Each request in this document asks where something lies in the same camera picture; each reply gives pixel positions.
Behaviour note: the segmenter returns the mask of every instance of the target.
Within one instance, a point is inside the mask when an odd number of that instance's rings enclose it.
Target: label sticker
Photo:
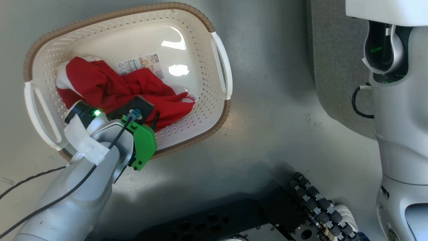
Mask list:
[[[150,69],[159,79],[164,80],[165,75],[162,71],[158,55],[146,54],[136,57],[134,59],[121,61],[116,64],[117,72],[120,75],[126,75],[137,69],[148,68]]]

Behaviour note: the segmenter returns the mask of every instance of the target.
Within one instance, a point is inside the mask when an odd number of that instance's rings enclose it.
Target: laundry basket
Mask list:
[[[120,63],[154,54],[166,84],[181,86],[182,92],[198,96],[190,114],[156,133],[158,150],[154,157],[213,135],[229,114],[230,64],[212,23],[199,10],[183,3],[107,13],[40,38],[24,63],[25,103],[39,135],[63,157],[71,157],[64,136],[67,108],[56,90],[60,63],[76,56],[95,56],[117,70]]]

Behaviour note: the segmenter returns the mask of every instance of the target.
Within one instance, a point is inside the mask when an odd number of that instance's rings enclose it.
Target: gray carpet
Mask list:
[[[309,49],[313,49],[313,73],[321,105],[347,128],[374,138],[374,121],[357,115],[351,105],[352,93],[369,78],[369,70],[361,61],[367,21],[346,16],[344,0],[311,0],[308,7],[308,29],[312,30]],[[373,114],[369,90],[358,93],[357,107]]]

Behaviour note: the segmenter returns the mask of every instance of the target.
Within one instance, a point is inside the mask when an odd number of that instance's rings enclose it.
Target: white robot body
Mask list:
[[[426,0],[346,0],[346,15],[398,26],[428,26]]]
[[[363,62],[371,70],[369,82],[383,171],[377,215],[389,241],[428,240],[426,9],[426,0],[346,0],[346,15],[369,20]],[[410,33],[408,41],[396,34],[399,26],[413,27],[400,27],[400,34]],[[391,57],[376,62],[371,55],[373,43],[382,35],[390,42],[382,49],[390,51]],[[407,64],[403,74],[400,67]]]

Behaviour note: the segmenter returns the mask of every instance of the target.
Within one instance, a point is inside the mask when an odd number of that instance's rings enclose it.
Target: green led light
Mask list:
[[[379,52],[379,51],[381,51],[381,50],[382,50],[382,47],[372,48],[372,49],[370,50],[370,53],[376,53],[376,52]]]
[[[100,110],[95,110],[95,111],[94,111],[94,115],[95,115],[95,116],[99,116],[100,114],[101,114],[101,111],[100,111]]]

